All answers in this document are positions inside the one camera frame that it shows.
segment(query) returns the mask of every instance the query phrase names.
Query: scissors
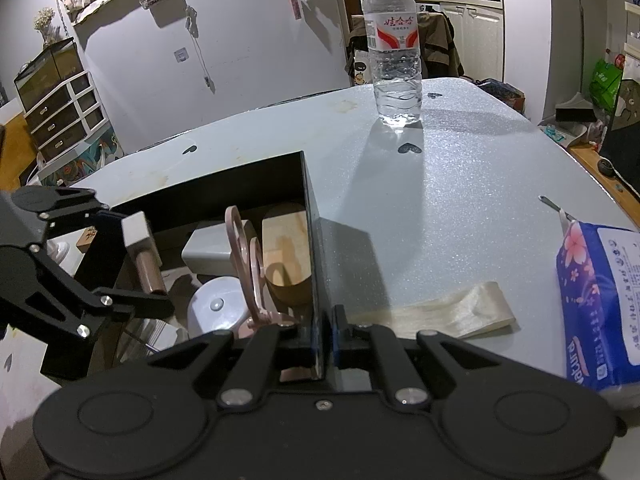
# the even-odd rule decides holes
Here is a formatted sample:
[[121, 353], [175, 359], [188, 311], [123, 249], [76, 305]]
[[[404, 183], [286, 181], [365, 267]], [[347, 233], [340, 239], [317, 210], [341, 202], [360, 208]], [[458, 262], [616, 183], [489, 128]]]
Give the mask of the scissors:
[[242, 294], [250, 317], [238, 330], [238, 337], [250, 336], [261, 326], [290, 324], [294, 318], [278, 312], [266, 286], [262, 248], [257, 237], [246, 239], [240, 212], [236, 206], [225, 211], [226, 235], [231, 246], [231, 261], [238, 272]]

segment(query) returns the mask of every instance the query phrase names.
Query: tissue pack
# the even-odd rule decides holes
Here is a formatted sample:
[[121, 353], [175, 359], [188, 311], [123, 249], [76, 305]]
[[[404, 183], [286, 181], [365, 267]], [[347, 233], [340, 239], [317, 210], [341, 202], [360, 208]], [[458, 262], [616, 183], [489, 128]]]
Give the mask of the tissue pack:
[[574, 221], [556, 259], [567, 378], [640, 406], [640, 234]]

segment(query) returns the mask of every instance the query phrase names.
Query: white door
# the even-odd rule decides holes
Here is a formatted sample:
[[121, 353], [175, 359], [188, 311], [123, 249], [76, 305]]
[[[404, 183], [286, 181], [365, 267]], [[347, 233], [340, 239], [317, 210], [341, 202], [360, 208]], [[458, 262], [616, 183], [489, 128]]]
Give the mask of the white door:
[[444, 12], [453, 25], [454, 38], [453, 42], [456, 44], [458, 55], [460, 56], [460, 63], [466, 71], [466, 52], [465, 52], [465, 6], [456, 4], [440, 4], [442, 12]]
[[467, 6], [465, 15], [465, 75], [502, 81], [504, 14], [500, 9]]

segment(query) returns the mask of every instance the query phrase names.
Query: folded beige strip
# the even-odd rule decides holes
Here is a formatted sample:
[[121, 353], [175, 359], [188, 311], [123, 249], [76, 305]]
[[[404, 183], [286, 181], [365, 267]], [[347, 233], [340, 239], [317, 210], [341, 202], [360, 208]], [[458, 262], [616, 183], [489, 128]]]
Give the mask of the folded beige strip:
[[469, 337], [498, 330], [516, 320], [496, 282], [480, 283], [439, 300], [347, 317], [354, 324], [388, 326], [403, 338], [415, 338], [415, 333], [424, 329]]

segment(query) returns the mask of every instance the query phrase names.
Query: water bottle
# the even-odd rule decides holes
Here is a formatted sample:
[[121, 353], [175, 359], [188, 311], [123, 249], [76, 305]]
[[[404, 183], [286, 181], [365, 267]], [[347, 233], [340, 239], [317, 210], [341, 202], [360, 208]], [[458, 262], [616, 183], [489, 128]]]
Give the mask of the water bottle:
[[390, 126], [420, 120], [422, 72], [414, 0], [364, 0], [376, 105]]

